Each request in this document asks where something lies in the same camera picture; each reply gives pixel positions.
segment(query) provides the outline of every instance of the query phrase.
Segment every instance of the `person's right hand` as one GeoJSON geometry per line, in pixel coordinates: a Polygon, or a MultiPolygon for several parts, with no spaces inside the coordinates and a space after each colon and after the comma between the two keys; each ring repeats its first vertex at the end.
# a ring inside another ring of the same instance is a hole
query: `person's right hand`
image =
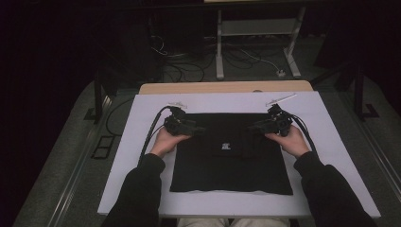
{"type": "Polygon", "coordinates": [[[293,125],[290,126],[289,134],[286,137],[275,133],[266,133],[265,136],[279,143],[284,151],[293,155],[295,158],[299,158],[310,151],[301,131],[293,125]]]}

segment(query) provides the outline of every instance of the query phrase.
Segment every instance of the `gray floor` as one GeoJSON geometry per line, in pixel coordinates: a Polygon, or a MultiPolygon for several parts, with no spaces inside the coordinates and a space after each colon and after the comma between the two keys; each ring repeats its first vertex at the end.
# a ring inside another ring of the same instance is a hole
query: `gray floor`
{"type": "MultiPolygon", "coordinates": [[[[227,44],[236,44],[236,47],[246,45],[244,40],[227,40],[227,44]]],[[[259,54],[263,60],[272,61],[280,69],[284,69],[287,75],[283,79],[293,79],[282,53],[286,38],[267,39],[266,44],[247,51],[254,55],[259,54]]],[[[311,80],[325,69],[313,66],[313,62],[323,43],[323,38],[305,38],[298,40],[294,49],[294,57],[302,73],[302,79],[311,80]]],[[[275,68],[264,62],[253,61],[252,67],[244,61],[234,61],[230,56],[241,55],[241,51],[232,45],[224,45],[224,72],[225,80],[278,80],[275,68]]],[[[193,60],[184,56],[173,58],[171,64],[165,68],[165,82],[176,81],[180,77],[181,68],[184,72],[182,80],[216,81],[216,67],[213,54],[209,54],[202,60],[193,60]]],[[[353,159],[362,180],[382,215],[376,220],[378,226],[397,226],[401,223],[401,203],[396,197],[392,185],[389,183],[382,168],[375,159],[374,148],[367,140],[365,130],[371,133],[377,141],[383,153],[388,157],[394,171],[401,174],[401,143],[398,142],[401,135],[401,118],[387,103],[380,89],[370,80],[365,81],[365,103],[371,103],[378,111],[380,117],[367,119],[360,123],[352,109],[352,89],[339,93],[333,88],[337,77],[327,79],[315,87],[320,92],[323,102],[335,123],[341,139],[353,159]]],[[[113,157],[119,143],[119,136],[115,137],[112,151],[108,159],[96,160],[90,156],[101,135],[111,135],[106,130],[107,116],[110,115],[108,126],[113,133],[122,133],[131,107],[131,100],[136,91],[123,90],[105,102],[105,113],[100,123],[83,120],[88,109],[94,107],[92,97],[93,85],[82,92],[76,106],[66,122],[63,131],[48,158],[44,170],[33,187],[14,226],[99,226],[104,217],[96,212],[101,194],[104,189],[108,174],[113,164],[113,157]]],[[[301,226],[314,226],[313,220],[300,220],[301,226]]]]}

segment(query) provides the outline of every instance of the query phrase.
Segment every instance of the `black cloth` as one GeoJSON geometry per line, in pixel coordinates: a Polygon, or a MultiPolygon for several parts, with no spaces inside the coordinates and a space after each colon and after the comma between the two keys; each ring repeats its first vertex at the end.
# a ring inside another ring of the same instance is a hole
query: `black cloth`
{"type": "MultiPolygon", "coordinates": [[[[376,226],[334,167],[324,166],[311,152],[301,156],[294,167],[302,176],[302,186],[317,227],[376,226]]],[[[157,227],[162,187],[160,173],[164,168],[158,156],[145,155],[141,166],[127,175],[118,200],[102,226],[157,227]]]]}
{"type": "Polygon", "coordinates": [[[264,113],[191,113],[206,128],[177,146],[172,192],[264,191],[292,195],[280,146],[248,129],[264,113]]]}

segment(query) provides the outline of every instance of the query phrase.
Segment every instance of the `black sleeve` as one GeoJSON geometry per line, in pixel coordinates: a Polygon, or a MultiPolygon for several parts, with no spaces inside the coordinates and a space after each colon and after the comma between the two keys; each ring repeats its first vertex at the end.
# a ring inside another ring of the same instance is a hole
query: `black sleeve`
{"type": "Polygon", "coordinates": [[[333,166],[324,166],[314,153],[308,152],[294,167],[302,176],[302,187],[316,226],[376,226],[351,186],[333,166]]]}
{"type": "Polygon", "coordinates": [[[127,174],[117,202],[102,226],[158,226],[165,163],[154,154],[144,156],[141,166],[127,174]]]}

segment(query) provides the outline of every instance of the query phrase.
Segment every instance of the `white surface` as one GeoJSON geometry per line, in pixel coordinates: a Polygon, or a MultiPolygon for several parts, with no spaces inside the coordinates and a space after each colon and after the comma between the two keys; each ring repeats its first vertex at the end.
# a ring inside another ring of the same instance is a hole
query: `white surface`
{"type": "MultiPolygon", "coordinates": [[[[265,113],[266,103],[293,92],[241,93],[241,94],[174,94],[138,95],[118,148],[112,171],[107,181],[98,213],[108,214],[113,207],[126,174],[136,167],[148,129],[155,115],[168,102],[187,105],[192,113],[265,113]]],[[[356,192],[365,211],[372,217],[380,214],[365,184],[345,149],[319,93],[298,92],[297,96],[280,103],[283,110],[298,115],[306,123],[319,156],[324,164],[331,164],[347,179],[356,192]]],[[[170,115],[163,112],[157,126],[170,115]]],[[[151,140],[148,151],[154,140],[151,140]]],[[[175,161],[175,152],[165,157],[166,169],[162,173],[162,199],[159,213],[162,217],[219,216],[219,217],[304,217],[310,216],[301,177],[293,168],[295,159],[283,152],[293,196],[264,192],[240,193],[229,191],[169,192],[175,161]]]]}

